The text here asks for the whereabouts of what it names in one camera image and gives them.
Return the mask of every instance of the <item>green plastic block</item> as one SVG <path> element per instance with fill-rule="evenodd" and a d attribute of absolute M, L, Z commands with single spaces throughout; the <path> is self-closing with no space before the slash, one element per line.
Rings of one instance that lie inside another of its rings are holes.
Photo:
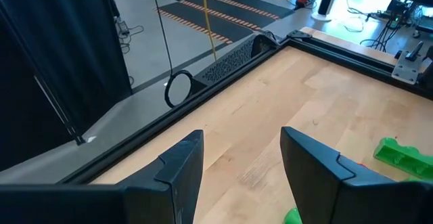
<path fill-rule="evenodd" d="M 284 224 L 302 224 L 298 208 L 292 208 L 284 217 Z"/>
<path fill-rule="evenodd" d="M 374 158 L 419 178 L 433 180 L 433 156 L 424 156 L 415 147 L 400 146 L 393 138 L 380 140 Z"/>

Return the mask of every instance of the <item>black floor mat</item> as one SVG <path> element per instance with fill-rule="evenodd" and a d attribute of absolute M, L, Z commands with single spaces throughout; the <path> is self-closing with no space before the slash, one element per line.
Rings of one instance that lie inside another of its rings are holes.
<path fill-rule="evenodd" d="M 222 1 L 207 0 L 207 2 L 209 14 L 253 30 L 259 30 L 275 21 L 273 18 Z M 184 0 L 182 3 L 196 9 L 203 9 L 203 0 Z"/>
<path fill-rule="evenodd" d="M 201 10 L 177 2 L 160 7 L 160 12 L 162 15 L 172 18 L 181 24 L 207 34 L 206 20 L 204 12 Z M 209 22 L 212 37 L 227 44 L 231 44 L 252 34 L 252 31 L 248 28 L 213 15 L 209 15 Z"/>
<path fill-rule="evenodd" d="M 274 19 L 280 19 L 293 14 L 294 11 L 288 8 L 280 7 L 278 5 L 273 5 L 261 0 L 218 0 L 228 3 L 230 5 L 235 5 L 250 11 L 256 12 L 267 17 Z"/>

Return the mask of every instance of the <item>desk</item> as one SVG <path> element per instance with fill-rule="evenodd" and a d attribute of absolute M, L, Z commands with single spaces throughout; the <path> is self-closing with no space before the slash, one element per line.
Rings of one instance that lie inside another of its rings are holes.
<path fill-rule="evenodd" d="M 396 62 L 390 54 L 310 28 L 302 31 Z M 374 160 L 373 150 L 382 137 L 395 137 L 400 144 L 433 154 L 432 118 L 430 100 L 286 47 L 94 183 L 117 183 L 189 132 L 204 129 L 204 174 L 195 222 L 281 223 L 295 205 L 279 149 L 282 126 L 401 180 L 408 175 Z"/>

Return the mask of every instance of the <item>wire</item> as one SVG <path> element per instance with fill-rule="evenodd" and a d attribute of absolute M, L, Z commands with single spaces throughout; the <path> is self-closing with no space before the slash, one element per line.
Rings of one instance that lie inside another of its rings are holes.
<path fill-rule="evenodd" d="M 132 28 L 128 28 L 129 31 L 135 30 L 136 28 L 141 28 L 141 30 L 134 32 L 134 33 L 130 33 L 129 35 L 122 35 L 120 32 L 117 34 L 119 36 L 119 40 L 120 40 L 120 48 L 122 49 L 122 53 L 126 54 L 128 52 L 130 52 L 131 50 L 131 41 L 132 41 L 132 37 L 134 35 L 137 35 L 141 32 L 144 31 L 144 27 L 142 27 L 142 25 L 138 25 Z"/>
<path fill-rule="evenodd" d="M 129 76 L 129 84 L 130 84 L 130 85 L 133 85 L 134 82 L 135 82 L 134 77 L 130 75 L 130 76 Z"/>
<path fill-rule="evenodd" d="M 364 20 L 362 20 L 361 17 L 359 17 L 359 16 L 358 17 L 350 17 L 350 18 L 347 18 L 346 20 L 353 19 L 353 18 L 357 18 L 359 21 L 361 21 L 361 29 L 359 29 L 359 30 L 353 29 L 353 28 L 347 27 L 347 25 L 345 25 L 345 24 L 343 24 L 343 27 L 348 32 L 363 32 L 364 31 Z"/>
<path fill-rule="evenodd" d="M 204 6 L 204 17 L 206 19 L 206 28 L 208 29 L 208 35 L 210 39 L 210 45 L 212 45 L 212 53 L 214 54 L 214 60 L 217 61 L 217 51 L 215 51 L 214 41 L 212 39 L 212 31 L 210 30 L 209 14 L 208 14 L 208 0 L 203 0 Z"/>
<path fill-rule="evenodd" d="M 371 12 L 371 13 L 361 12 L 359 9 L 356 9 L 356 8 L 354 8 L 354 7 L 351 7 L 351 6 L 349 5 L 349 0 L 346 0 L 346 5 L 347 5 L 347 12 L 350 13 L 350 14 L 360 14 L 360 15 L 367 16 L 366 21 L 367 21 L 369 18 L 377 19 L 377 17 L 376 17 L 377 12 Z"/>
<path fill-rule="evenodd" d="M 161 13 L 160 13 L 160 6 L 158 5 L 158 0 L 155 0 L 155 4 L 156 4 L 156 11 L 158 12 L 158 17 L 160 19 L 160 24 L 161 24 L 161 29 L 162 29 L 162 36 L 164 37 L 165 50 L 167 51 L 167 56 L 168 56 L 168 63 L 170 64 L 170 76 L 173 76 L 173 63 L 171 62 L 170 50 L 168 50 L 167 37 L 165 35 L 164 25 L 162 23 L 162 18 L 161 18 Z"/>
<path fill-rule="evenodd" d="M 386 37 L 388 32 L 391 30 L 392 22 L 396 21 L 395 17 L 396 15 L 394 13 L 391 13 L 391 18 L 387 21 L 385 27 L 382 29 L 382 31 L 380 32 L 379 36 L 376 39 L 365 39 L 362 40 L 359 44 L 362 45 L 364 42 L 372 42 L 371 45 L 366 45 L 366 46 L 371 48 L 374 47 L 374 49 L 379 49 L 380 51 L 386 52 L 387 43 L 395 36 L 395 34 L 402 27 L 402 22 L 401 22 L 402 19 L 399 19 L 396 27 L 392 29 L 388 37 Z"/>
<path fill-rule="evenodd" d="M 304 8 L 305 8 L 305 9 L 313 10 L 313 9 L 315 9 L 316 7 L 317 7 L 317 1 L 314 1 L 314 3 L 310 3 L 310 4 L 306 5 Z"/>

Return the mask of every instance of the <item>black perforated bracket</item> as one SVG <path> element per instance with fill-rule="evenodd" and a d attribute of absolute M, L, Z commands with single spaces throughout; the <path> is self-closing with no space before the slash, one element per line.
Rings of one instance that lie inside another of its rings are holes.
<path fill-rule="evenodd" d="M 307 38 L 313 38 L 310 34 L 307 34 L 305 32 L 299 31 L 299 30 L 293 30 L 287 35 L 287 38 L 299 38 L 299 39 L 307 39 Z"/>

